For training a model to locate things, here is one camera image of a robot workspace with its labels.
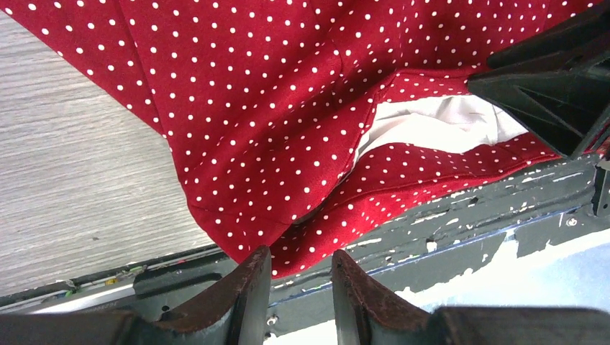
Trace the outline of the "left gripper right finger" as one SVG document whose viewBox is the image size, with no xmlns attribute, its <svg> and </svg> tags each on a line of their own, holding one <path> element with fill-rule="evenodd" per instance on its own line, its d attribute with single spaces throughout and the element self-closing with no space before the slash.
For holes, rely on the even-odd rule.
<svg viewBox="0 0 610 345">
<path fill-rule="evenodd" d="M 344 250 L 332 255 L 338 344 L 437 344 L 431 314 L 368 275 Z"/>
</svg>

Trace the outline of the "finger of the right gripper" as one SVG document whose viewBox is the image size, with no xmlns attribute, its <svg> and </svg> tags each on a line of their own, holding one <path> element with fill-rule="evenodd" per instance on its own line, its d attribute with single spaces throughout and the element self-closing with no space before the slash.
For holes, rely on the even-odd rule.
<svg viewBox="0 0 610 345">
<path fill-rule="evenodd" d="M 490 68 L 467 86 L 563 157 L 609 141 L 609 55 L 583 61 L 556 54 Z"/>
<path fill-rule="evenodd" d="M 556 54 L 583 61 L 608 56 L 609 2 L 601 1 L 544 32 L 495 52 L 487 59 L 487 65 L 504 68 Z"/>
</svg>

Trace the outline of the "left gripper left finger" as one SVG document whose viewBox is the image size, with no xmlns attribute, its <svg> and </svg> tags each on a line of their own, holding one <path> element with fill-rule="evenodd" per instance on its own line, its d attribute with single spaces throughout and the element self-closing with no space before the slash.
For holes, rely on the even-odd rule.
<svg viewBox="0 0 610 345">
<path fill-rule="evenodd" d="M 231 273 L 155 323 L 153 344 L 262 344 L 271 255 L 258 247 Z"/>
</svg>

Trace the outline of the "red dotted garment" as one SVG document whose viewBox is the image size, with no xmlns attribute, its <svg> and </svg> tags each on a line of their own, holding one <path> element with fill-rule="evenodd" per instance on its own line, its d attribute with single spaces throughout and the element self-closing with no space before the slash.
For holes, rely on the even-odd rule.
<svg viewBox="0 0 610 345">
<path fill-rule="evenodd" d="M 596 1 L 3 1 L 161 134 L 237 262 L 297 274 L 404 211 L 557 159 L 466 81 Z"/>
</svg>

